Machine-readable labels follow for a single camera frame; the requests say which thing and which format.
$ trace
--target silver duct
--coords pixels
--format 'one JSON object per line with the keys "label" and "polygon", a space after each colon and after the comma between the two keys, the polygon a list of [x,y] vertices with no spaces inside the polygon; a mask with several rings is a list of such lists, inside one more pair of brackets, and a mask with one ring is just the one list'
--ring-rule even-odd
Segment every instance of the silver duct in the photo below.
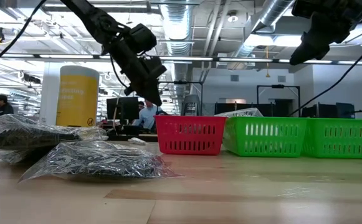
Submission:
{"label": "silver duct", "polygon": [[[163,29],[166,38],[170,40],[188,40],[191,34],[191,17],[193,8],[183,5],[161,5],[161,13],[164,17]],[[182,42],[168,42],[168,54],[171,56],[188,56],[191,53],[191,45]],[[191,80],[188,72],[188,64],[174,63],[172,68],[174,81]],[[177,98],[183,98],[185,86],[174,86]]]}
{"label": "silver duct", "polygon": [[[251,32],[263,27],[275,25],[293,3],[294,0],[266,0],[262,6],[262,10],[259,12],[260,15],[258,19],[250,24]],[[232,57],[248,57],[251,54],[255,46],[246,43],[251,32],[245,36],[245,42],[233,53]],[[240,63],[228,63],[227,68],[234,70],[245,68],[245,65]]]}

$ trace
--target plastic bag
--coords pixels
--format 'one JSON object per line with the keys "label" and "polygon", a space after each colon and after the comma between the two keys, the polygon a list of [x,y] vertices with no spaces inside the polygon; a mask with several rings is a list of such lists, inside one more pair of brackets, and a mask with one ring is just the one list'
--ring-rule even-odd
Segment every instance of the plastic bag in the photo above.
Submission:
{"label": "plastic bag", "polygon": [[231,111],[226,113],[217,114],[215,116],[225,116],[228,118],[234,117],[234,116],[255,116],[255,117],[263,117],[261,112],[257,108],[249,108],[249,109],[243,109],[243,110],[237,110],[237,111]]}
{"label": "plastic bag", "polygon": [[20,178],[44,175],[68,177],[176,177],[160,158],[150,152],[104,141],[63,142],[28,169]]}
{"label": "plastic bag", "polygon": [[14,114],[0,116],[0,159],[10,164],[36,162],[62,141],[106,139],[105,130],[98,127],[53,126]]}

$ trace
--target table surface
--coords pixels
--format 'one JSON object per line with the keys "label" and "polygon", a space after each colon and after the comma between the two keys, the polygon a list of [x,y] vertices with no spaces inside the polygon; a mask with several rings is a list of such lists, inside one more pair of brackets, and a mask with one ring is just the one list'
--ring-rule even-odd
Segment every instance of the table surface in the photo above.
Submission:
{"label": "table surface", "polygon": [[0,161],[0,224],[362,223],[362,160],[162,158],[184,177],[18,184],[27,168]]}

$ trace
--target metal frame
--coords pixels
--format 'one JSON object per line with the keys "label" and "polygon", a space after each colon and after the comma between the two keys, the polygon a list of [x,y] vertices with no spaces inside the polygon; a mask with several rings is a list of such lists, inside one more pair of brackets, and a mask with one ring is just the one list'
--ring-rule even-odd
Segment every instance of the metal frame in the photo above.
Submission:
{"label": "metal frame", "polygon": [[172,83],[174,85],[188,85],[188,84],[199,84],[201,86],[201,91],[200,91],[200,105],[201,105],[201,110],[203,110],[203,82],[189,82],[189,81],[159,81],[160,83]]}
{"label": "metal frame", "polygon": [[[301,107],[301,94],[300,94],[300,86],[285,86],[285,85],[257,85],[257,105],[260,104],[260,95],[265,91],[263,90],[261,93],[259,92],[261,87],[269,87],[269,88],[277,88],[277,89],[283,89],[288,88],[294,95],[298,97],[298,108]],[[295,93],[290,88],[296,88],[297,93]],[[298,117],[301,117],[301,109],[298,110]]]}

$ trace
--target man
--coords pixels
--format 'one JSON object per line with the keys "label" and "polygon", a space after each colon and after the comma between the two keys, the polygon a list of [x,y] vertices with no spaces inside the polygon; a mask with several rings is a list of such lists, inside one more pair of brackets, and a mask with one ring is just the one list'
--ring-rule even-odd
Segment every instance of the man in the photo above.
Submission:
{"label": "man", "polygon": [[13,114],[13,107],[7,102],[7,96],[0,95],[0,116]]}
{"label": "man", "polygon": [[143,101],[139,101],[139,111],[145,108],[145,103]]}
{"label": "man", "polygon": [[134,120],[132,125],[139,126],[143,122],[143,128],[151,129],[155,124],[155,115],[157,111],[162,109],[157,108],[152,102],[145,100],[146,108],[139,111],[139,119]]}

